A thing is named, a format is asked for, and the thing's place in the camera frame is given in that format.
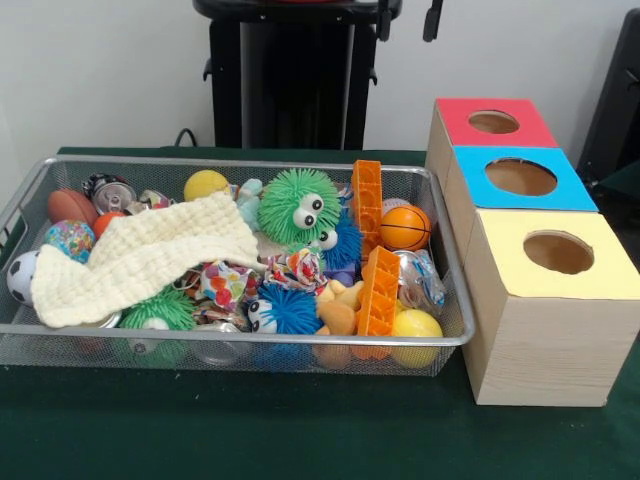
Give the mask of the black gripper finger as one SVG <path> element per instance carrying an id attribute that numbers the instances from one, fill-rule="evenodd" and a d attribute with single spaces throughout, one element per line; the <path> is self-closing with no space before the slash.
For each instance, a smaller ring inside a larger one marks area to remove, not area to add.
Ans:
<path id="1" fill-rule="evenodd" d="M 379 0 L 377 7 L 376 35 L 379 41 L 387 41 L 390 36 L 390 26 L 392 12 L 389 7 L 389 0 Z"/>
<path id="2" fill-rule="evenodd" d="M 425 42 L 432 42 L 437 39 L 443 4 L 444 0 L 433 0 L 427 10 L 423 27 L 423 40 Z"/>

